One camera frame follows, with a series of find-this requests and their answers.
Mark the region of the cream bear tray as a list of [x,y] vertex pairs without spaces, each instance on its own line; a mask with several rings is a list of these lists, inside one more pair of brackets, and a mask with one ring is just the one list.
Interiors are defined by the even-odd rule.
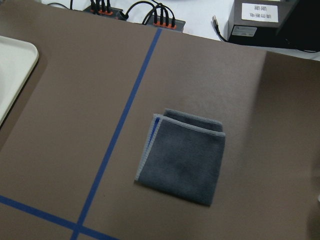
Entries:
[[3,123],[39,59],[30,42],[0,37],[0,122]]

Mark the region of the folded grey cloth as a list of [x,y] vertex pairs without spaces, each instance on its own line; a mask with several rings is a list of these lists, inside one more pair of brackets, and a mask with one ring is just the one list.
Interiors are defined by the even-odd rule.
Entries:
[[135,180],[154,190],[210,206],[226,134],[221,122],[166,109],[155,113]]

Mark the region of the black power strip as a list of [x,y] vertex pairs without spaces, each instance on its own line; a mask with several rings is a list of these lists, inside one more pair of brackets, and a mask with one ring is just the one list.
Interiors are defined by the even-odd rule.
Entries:
[[135,0],[126,8],[112,6],[110,0],[91,0],[85,13],[144,26],[183,32],[186,22],[159,0]]

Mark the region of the black box with label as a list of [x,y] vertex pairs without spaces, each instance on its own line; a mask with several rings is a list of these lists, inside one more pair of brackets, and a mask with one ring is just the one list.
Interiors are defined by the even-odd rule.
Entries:
[[320,2],[318,0],[235,0],[227,25],[230,43],[320,50]]

